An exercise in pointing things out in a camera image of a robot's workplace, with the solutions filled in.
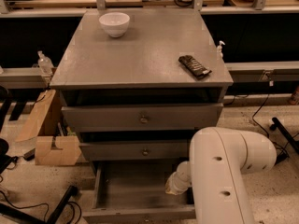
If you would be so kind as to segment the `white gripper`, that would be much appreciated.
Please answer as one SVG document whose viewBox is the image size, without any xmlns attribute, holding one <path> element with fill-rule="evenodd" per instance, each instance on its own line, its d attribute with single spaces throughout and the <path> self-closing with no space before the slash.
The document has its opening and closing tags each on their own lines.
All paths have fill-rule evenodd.
<svg viewBox="0 0 299 224">
<path fill-rule="evenodd" d="M 171 174 L 165 184 L 165 193 L 180 195 L 192 186 L 191 169 L 188 161 L 183 161 Z"/>
</svg>

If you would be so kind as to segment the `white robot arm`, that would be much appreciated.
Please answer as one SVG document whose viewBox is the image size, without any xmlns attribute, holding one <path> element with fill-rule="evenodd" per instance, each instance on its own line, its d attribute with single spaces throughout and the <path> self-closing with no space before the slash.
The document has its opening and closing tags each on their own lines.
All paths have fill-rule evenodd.
<svg viewBox="0 0 299 224">
<path fill-rule="evenodd" d="M 191 189 L 198 224 L 255 224 L 242 175 L 268 171 L 276 159 L 273 143 L 259 133 L 204 128 L 192 137 L 189 159 L 169 176 L 165 192 Z"/>
</svg>

